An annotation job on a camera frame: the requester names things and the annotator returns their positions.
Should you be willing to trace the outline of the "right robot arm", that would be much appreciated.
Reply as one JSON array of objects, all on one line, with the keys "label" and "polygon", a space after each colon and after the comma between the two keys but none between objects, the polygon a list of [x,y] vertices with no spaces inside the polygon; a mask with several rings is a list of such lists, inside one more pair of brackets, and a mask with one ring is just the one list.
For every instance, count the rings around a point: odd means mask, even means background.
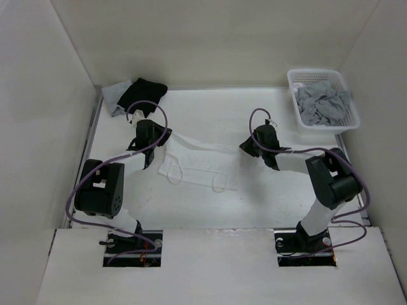
[{"label": "right robot arm", "polygon": [[291,171],[309,176],[315,201],[299,221],[293,233],[276,233],[275,248],[279,254],[311,254],[329,247],[328,226],[339,210],[362,191],[362,185],[345,166],[347,158],[339,148],[313,156],[290,152],[281,147],[271,125],[257,127],[240,149],[276,171]]}]

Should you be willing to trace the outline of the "white tank top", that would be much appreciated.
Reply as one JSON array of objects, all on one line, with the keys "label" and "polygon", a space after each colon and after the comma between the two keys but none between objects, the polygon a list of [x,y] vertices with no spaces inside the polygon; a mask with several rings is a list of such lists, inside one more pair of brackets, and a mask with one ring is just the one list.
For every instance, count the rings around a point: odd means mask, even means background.
[{"label": "white tank top", "polygon": [[239,149],[205,143],[173,133],[165,144],[158,173],[174,185],[189,183],[212,188],[216,193],[238,189]]}]

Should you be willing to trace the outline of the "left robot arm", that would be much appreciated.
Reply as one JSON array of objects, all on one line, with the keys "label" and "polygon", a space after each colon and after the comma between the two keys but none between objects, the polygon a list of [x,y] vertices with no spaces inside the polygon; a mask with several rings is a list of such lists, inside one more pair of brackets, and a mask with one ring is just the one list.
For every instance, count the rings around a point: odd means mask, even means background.
[{"label": "left robot arm", "polygon": [[107,161],[86,160],[67,203],[70,220],[111,230],[128,253],[138,252],[143,243],[146,250],[155,250],[154,242],[142,234],[139,221],[121,212],[125,177],[147,169],[155,158],[155,148],[163,146],[171,135],[168,125],[142,119],[136,123],[135,137],[125,152]]}]

